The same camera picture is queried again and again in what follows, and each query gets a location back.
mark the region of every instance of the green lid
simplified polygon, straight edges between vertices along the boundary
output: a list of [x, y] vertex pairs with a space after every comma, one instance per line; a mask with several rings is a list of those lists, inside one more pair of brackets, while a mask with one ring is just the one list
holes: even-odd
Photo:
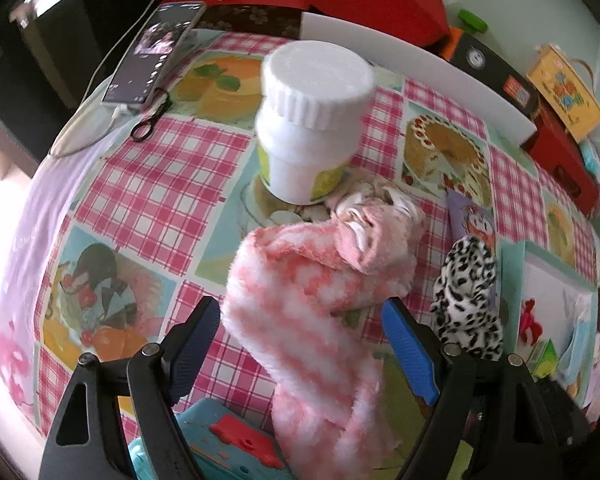
[[474, 13], [466, 9], [460, 9], [458, 11], [458, 18], [465, 24], [473, 29], [473, 33], [476, 32], [485, 33], [489, 28], [489, 25], [484, 20], [481, 20]]

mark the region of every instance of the white jar lid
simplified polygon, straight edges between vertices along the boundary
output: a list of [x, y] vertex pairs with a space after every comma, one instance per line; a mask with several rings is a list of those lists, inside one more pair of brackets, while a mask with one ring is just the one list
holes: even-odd
[[360, 120], [374, 74], [355, 52], [324, 41], [293, 41], [262, 64], [262, 91], [273, 111], [298, 126], [335, 130]]

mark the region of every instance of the checkered tablecloth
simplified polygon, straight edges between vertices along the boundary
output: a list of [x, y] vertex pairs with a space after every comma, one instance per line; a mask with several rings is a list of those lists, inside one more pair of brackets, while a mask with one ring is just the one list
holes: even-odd
[[[253, 34], [227, 33], [206, 52], [231, 52], [262, 56], [287, 42]], [[389, 179], [399, 178], [409, 102], [446, 118], [488, 145], [489, 175], [498, 234], [513, 241], [530, 239], [547, 247], [548, 231], [544, 200], [555, 200], [571, 210], [568, 197], [542, 171], [531, 172], [501, 147], [490, 141], [488, 126], [423, 84], [403, 79], [401, 87], [379, 86], [360, 149], [353, 164]], [[43, 280], [34, 329], [37, 350], [35, 389], [37, 421], [47, 434], [71, 369], [62, 364], [41, 342], [40, 326], [52, 276], [58, 265], [58, 247], [68, 226], [79, 224], [107, 239], [117, 251], [132, 254], [139, 262], [170, 275], [175, 283], [174, 300], [161, 329], [164, 335], [182, 322], [200, 298], [207, 294], [221, 300], [222, 291], [190, 274], [199, 244], [207, 229], [218, 221], [214, 209], [226, 199], [223, 192], [239, 174], [253, 140], [253, 132], [203, 120], [163, 118], [154, 134], [142, 143], [122, 142], [102, 161], [97, 175], [69, 212]], [[414, 192], [414, 200], [426, 215], [425, 233], [416, 250], [418, 265], [413, 289], [406, 298], [409, 309], [421, 322], [430, 322], [433, 283], [452, 245], [448, 211], [444, 201]], [[594, 279], [595, 252], [590, 225], [573, 218], [576, 268]], [[360, 333], [371, 342], [384, 339], [377, 309], [366, 314]], [[206, 356], [195, 386], [175, 407], [181, 412], [201, 397], [214, 397], [266, 430], [270, 430], [270, 407], [274, 383], [265, 370], [221, 326]], [[131, 416], [123, 417], [127, 439], [138, 436]]]

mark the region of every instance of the yellow box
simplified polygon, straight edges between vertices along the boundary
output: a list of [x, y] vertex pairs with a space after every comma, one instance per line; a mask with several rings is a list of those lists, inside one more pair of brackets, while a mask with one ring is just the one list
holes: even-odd
[[567, 58], [551, 45], [526, 74], [577, 142], [600, 124], [600, 104]]

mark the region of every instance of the cartoon girl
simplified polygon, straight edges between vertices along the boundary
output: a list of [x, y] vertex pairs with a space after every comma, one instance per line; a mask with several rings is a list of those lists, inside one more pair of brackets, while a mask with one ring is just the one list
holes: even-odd
[[491, 221], [484, 214], [482, 208], [475, 204], [470, 204], [462, 208], [464, 210], [464, 228], [467, 233], [477, 236], [490, 248], [494, 254], [496, 248], [496, 237], [493, 232]]

